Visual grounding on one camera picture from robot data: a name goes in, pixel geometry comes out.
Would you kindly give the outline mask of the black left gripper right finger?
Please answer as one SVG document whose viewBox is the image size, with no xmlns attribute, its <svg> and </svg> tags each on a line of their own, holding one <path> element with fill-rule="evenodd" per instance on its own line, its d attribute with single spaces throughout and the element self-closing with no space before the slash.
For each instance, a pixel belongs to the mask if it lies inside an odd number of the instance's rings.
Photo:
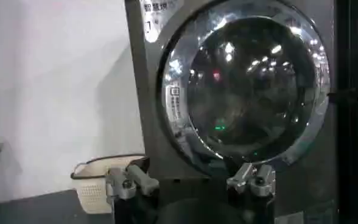
<svg viewBox="0 0 358 224">
<path fill-rule="evenodd" d="M 256 168 L 253 163 L 243 163 L 239 170 L 226 180 L 228 189 L 234 189 L 238 194 L 249 188 L 257 197 L 275 196 L 276 172 L 271 165 L 264 164 Z"/>
</svg>

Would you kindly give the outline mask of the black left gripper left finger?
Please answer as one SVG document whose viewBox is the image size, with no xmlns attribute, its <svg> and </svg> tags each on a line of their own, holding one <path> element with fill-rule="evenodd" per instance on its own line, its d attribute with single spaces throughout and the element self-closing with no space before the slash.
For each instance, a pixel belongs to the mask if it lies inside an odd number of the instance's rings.
<svg viewBox="0 0 358 224">
<path fill-rule="evenodd" d="M 128 156 L 109 167 L 105 175 L 107 200 L 129 200 L 138 191 L 143 196 L 152 196 L 160 188 L 160 182 L 149 176 L 149 166 L 148 156 Z"/>
</svg>

